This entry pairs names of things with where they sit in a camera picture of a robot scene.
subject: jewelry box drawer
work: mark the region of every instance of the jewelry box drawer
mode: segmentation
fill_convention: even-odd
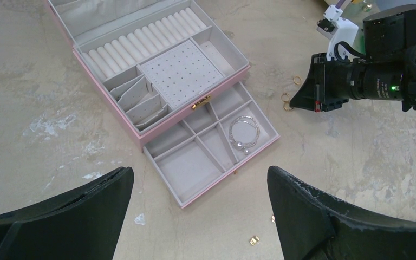
[[[154,138],[144,152],[184,208],[279,137],[239,82]],[[236,147],[255,140],[247,152]]]

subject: ring roll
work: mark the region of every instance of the ring roll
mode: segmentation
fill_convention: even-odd
[[[152,41],[141,31],[141,29],[135,30],[135,36],[139,41],[146,47],[146,49],[151,53],[155,54],[158,52],[157,47],[152,43]]]
[[[200,29],[205,29],[206,25],[198,18],[198,16],[190,9],[189,7],[186,8],[186,13],[197,23]]]
[[[164,46],[163,44],[157,39],[156,35],[154,35],[151,30],[149,30],[148,27],[144,26],[142,28],[142,32],[147,36],[149,40],[154,44],[154,46],[157,47],[158,50],[163,50]]]
[[[138,49],[124,35],[119,37],[119,43],[122,44],[122,46],[136,61],[139,62],[144,59],[144,56],[141,54],[141,52],[139,52]]]
[[[192,29],[197,32],[200,30],[200,27],[198,27],[197,23],[186,13],[185,10],[182,10],[179,12],[179,14],[184,18],[184,20],[192,27]]]
[[[122,58],[122,56],[120,56],[117,50],[115,50],[110,43],[105,44],[105,49],[121,69],[128,68],[127,62],[124,60],[124,58]]]
[[[144,57],[149,57],[151,54],[149,51],[142,45],[142,43],[139,41],[139,39],[132,33],[127,35],[127,39],[135,45],[135,47],[142,53]]]
[[[88,55],[92,58],[93,61],[98,65],[101,71],[105,74],[106,78],[114,76],[114,72],[103,60],[103,58],[96,52],[96,50],[91,50],[88,52]]]
[[[127,52],[127,50],[120,44],[119,41],[113,40],[111,42],[112,47],[122,56],[122,58],[127,62],[128,65],[133,65],[136,63],[135,59]]]
[[[171,32],[171,34],[177,41],[180,41],[183,38],[183,36],[178,32],[178,30],[170,23],[170,21],[167,18],[163,18],[162,23],[164,24],[166,29],[168,29],[168,31]]]
[[[96,75],[100,78],[101,81],[104,81],[106,79],[105,74],[101,71],[100,67],[88,56],[86,53],[82,53],[83,58],[87,61],[87,63],[91,66],[93,71],[96,73]]]
[[[184,20],[184,18],[178,12],[175,12],[173,14],[173,17],[176,18],[176,21],[178,21],[178,23],[183,26],[184,30],[187,31],[189,36],[195,33],[192,27],[186,22],[186,20]]]
[[[168,21],[176,28],[176,30],[178,30],[178,32],[181,34],[183,38],[189,37],[189,34],[187,33],[187,31],[183,28],[181,24],[178,23],[178,21],[176,21],[174,16],[169,15]]]
[[[107,51],[103,47],[98,47],[96,49],[98,54],[103,58],[104,61],[109,65],[109,67],[114,71],[115,73],[119,73],[122,71],[120,69],[119,65],[114,61],[114,59],[107,53]]]
[[[176,38],[174,38],[174,36],[171,34],[171,32],[164,26],[164,24],[161,21],[156,21],[155,22],[155,26],[157,27],[157,29],[159,29],[159,31],[165,35],[165,37],[168,39],[168,41],[171,44],[175,44],[177,42]]]

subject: jewelry box lid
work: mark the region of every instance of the jewelry box lid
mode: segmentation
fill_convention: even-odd
[[[137,21],[184,0],[47,0],[74,44]]]

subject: open jewelry box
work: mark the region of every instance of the open jewelry box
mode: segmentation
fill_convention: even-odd
[[[195,1],[46,1],[181,207],[278,139],[240,83],[248,60]]]

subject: pink jewelry box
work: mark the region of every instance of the pink jewelry box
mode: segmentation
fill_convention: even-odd
[[[47,0],[47,7],[181,207],[279,138],[240,82],[248,60],[194,1]],[[231,125],[242,115],[257,127]],[[232,137],[251,142],[256,129],[247,153],[235,149]]]

